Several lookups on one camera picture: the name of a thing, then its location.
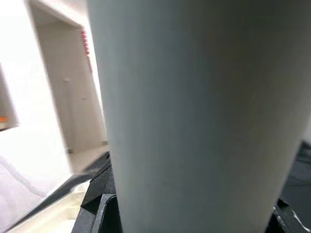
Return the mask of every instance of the floor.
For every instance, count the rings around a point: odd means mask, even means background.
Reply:
[[[103,153],[109,151],[109,146],[93,148],[83,152],[69,154],[69,160],[73,173],[82,172],[86,167],[97,160]]]

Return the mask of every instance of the orange object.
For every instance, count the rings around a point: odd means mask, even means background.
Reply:
[[[8,121],[8,117],[0,116],[0,122],[7,122],[7,121]]]

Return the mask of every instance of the white floor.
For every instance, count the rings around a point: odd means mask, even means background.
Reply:
[[[109,146],[105,145],[93,148],[83,152],[69,154],[71,168],[74,173],[81,172],[84,168],[92,164],[103,153],[109,150]]]

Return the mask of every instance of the white pole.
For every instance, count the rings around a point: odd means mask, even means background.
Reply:
[[[90,0],[124,233],[262,233],[306,127],[311,2]]]

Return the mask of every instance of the white cylindrical object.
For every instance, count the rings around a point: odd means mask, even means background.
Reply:
[[[306,127],[311,2],[90,0],[124,233],[263,233]]]

